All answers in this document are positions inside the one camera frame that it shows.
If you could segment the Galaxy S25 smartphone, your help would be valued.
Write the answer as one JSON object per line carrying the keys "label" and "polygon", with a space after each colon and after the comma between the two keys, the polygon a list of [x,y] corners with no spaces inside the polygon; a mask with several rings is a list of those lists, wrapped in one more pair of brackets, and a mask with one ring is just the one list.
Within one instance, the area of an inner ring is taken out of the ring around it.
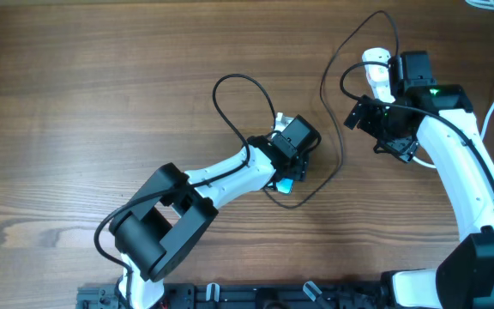
{"label": "Galaxy S25 smartphone", "polygon": [[283,178],[274,184],[275,190],[281,194],[289,195],[292,193],[294,185],[293,179]]}

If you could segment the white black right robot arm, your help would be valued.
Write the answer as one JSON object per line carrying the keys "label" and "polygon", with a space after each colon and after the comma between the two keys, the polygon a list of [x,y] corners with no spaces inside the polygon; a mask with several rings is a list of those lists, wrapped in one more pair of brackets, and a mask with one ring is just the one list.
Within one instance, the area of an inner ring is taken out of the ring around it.
{"label": "white black right robot arm", "polygon": [[394,103],[356,97],[346,126],[383,142],[412,138],[430,156],[460,243],[435,268],[385,274],[389,306],[494,308],[494,163],[459,85],[409,88]]}

